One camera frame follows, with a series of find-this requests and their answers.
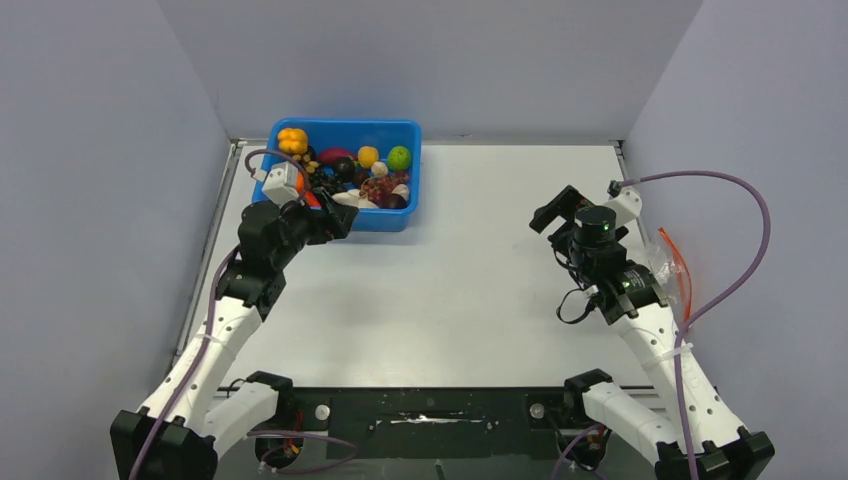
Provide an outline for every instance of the gray wall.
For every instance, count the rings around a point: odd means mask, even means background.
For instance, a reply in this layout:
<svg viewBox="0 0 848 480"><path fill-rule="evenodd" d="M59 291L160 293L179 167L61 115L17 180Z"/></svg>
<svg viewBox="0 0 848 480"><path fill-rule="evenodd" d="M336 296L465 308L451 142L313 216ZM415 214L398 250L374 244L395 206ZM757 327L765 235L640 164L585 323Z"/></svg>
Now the gray wall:
<svg viewBox="0 0 848 480"><path fill-rule="evenodd" d="M777 456L765 478L845 478L848 3L707 0L625 144L634 176L708 168L750 180L774 222L760 270L696 324L699 360ZM753 200L712 180L645 184L703 304L752 259Z"/></svg>
<svg viewBox="0 0 848 480"><path fill-rule="evenodd" d="M702 0L159 0L231 137L286 116L621 139Z"/></svg>
<svg viewBox="0 0 848 480"><path fill-rule="evenodd" d="M0 2L0 464L114 479L165 373L227 141L153 0Z"/></svg>

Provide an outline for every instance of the orange toy vegetable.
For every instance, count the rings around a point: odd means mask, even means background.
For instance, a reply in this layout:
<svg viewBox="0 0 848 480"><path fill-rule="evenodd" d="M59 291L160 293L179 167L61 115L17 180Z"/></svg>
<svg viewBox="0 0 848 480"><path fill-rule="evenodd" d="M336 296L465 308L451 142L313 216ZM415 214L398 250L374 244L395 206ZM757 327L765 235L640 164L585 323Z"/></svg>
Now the orange toy vegetable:
<svg viewBox="0 0 848 480"><path fill-rule="evenodd" d="M309 138L306 132L299 128L284 128L277 134L280 151L289 155L306 153L309 148Z"/></svg>

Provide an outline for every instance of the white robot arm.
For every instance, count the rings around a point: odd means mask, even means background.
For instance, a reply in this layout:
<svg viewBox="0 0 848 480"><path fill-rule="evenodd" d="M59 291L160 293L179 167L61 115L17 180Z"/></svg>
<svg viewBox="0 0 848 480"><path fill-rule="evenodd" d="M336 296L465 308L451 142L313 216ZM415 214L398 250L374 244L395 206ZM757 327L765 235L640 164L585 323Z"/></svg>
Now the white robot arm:
<svg viewBox="0 0 848 480"><path fill-rule="evenodd" d="M207 320L156 391L138 410L121 411L112 422L121 480L211 480L218 458L257 424L292 413L291 380L264 372L209 408L238 352L285 287L286 265L305 245L344 238L350 231L359 210L337 204L323 189L312 193L320 210L297 202L259 202L242 213L240 255L229 257L213 280Z"/></svg>
<svg viewBox="0 0 848 480"><path fill-rule="evenodd" d="M749 433L722 401L692 355L691 345L683 342L675 348L678 328L665 293L650 270L627 260L626 249L618 242L627 234L623 225L638 217L641 199L632 187L615 185L610 190L613 198L601 206L566 187L536 211L530 227L541 233L556 217L565 219L549 237L554 250L568 259L562 266L591 294L587 311L600 309L633 352L670 421L631 398L600 370L566 381L572 417L612 429L654 465L657 478L689 478L674 376L674 356L680 355L700 478L756 478L774 455L774 447L764 433Z"/></svg>

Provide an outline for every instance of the white table surface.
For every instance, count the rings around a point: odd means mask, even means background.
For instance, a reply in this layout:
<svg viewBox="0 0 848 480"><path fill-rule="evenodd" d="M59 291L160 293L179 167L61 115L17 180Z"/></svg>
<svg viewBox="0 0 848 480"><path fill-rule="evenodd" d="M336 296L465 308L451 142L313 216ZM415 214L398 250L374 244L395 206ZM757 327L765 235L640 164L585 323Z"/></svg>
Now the white table surface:
<svg viewBox="0 0 848 480"><path fill-rule="evenodd" d="M251 200L254 182L241 159L236 168L192 331ZM606 201L609 181L622 179L613 147L425 144L421 175L404 232L353 232L298 254L225 383L265 370L303 387L560 386L602 368L622 385L650 384L600 314L574 326L556 319L574 287L546 240L559 222L543 235L528 227L568 184ZM628 227L624 245L642 249ZM564 318L583 311L574 297Z"/></svg>

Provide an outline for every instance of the bolt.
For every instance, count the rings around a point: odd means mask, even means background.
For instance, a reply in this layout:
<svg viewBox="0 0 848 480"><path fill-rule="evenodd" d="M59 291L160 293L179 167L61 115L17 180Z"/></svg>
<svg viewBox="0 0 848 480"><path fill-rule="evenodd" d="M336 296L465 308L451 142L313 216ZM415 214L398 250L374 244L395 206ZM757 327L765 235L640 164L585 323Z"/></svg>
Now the bolt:
<svg viewBox="0 0 848 480"><path fill-rule="evenodd" d="M326 405L318 405L317 407L315 407L315 418L321 420L322 422L330 418L330 407Z"/></svg>
<svg viewBox="0 0 848 480"><path fill-rule="evenodd" d="M530 416L536 420L540 420L545 416L545 406L541 403L530 405Z"/></svg>

